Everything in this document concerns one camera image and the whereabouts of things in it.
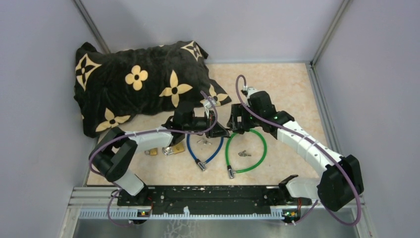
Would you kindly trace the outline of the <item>green lock keys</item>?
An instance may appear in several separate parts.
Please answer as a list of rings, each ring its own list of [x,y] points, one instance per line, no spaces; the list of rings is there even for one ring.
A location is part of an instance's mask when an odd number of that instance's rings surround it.
[[[240,152],[238,153],[238,155],[239,155],[240,157],[250,157],[250,156],[251,156],[251,154],[247,153],[247,151],[246,151],[246,150],[240,151]]]

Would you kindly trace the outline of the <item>blue cable lock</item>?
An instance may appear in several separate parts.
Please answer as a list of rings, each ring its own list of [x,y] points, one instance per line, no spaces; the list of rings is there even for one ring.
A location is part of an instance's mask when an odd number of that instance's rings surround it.
[[[201,138],[212,142],[212,145],[197,143]],[[198,169],[200,173],[214,172],[216,162],[221,156],[222,148],[226,141],[227,139],[224,137],[207,138],[204,135],[187,135],[187,152],[192,158],[193,168]]]

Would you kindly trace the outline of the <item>large brass padlock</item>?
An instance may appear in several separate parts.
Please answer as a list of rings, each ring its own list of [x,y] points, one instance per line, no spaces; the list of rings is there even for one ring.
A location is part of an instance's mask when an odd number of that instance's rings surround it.
[[[179,154],[184,151],[185,151],[185,147],[184,147],[183,142],[179,142],[176,145],[162,148],[162,153],[166,156]]]

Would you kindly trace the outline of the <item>small brass padlock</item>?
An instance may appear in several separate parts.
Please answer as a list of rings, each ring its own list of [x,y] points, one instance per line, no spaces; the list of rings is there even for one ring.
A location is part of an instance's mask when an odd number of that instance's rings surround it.
[[[145,155],[148,155],[148,156],[156,156],[158,154],[158,149],[152,148],[152,149],[146,150],[144,153]]]

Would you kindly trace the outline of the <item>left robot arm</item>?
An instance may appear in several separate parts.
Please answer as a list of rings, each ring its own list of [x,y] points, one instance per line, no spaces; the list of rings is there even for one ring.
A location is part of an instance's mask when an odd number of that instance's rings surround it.
[[[205,135],[207,138],[228,137],[228,129],[217,118],[211,102],[205,102],[205,115],[197,117],[191,102],[182,102],[173,116],[160,127],[128,132],[112,128],[89,156],[90,169],[126,192],[136,205],[143,205],[149,198],[148,186],[132,171],[130,163],[136,153],[154,148],[166,148],[180,143],[186,135]]]

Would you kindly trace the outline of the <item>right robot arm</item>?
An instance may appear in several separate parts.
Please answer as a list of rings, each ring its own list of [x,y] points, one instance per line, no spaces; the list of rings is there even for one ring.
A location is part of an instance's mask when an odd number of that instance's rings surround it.
[[[231,105],[227,127],[243,134],[255,127],[288,145],[318,174],[318,178],[289,176],[279,185],[279,199],[292,204],[297,198],[320,201],[338,211],[364,191],[359,160],[343,156],[308,134],[286,111],[277,111],[266,91],[247,93],[246,103]]]

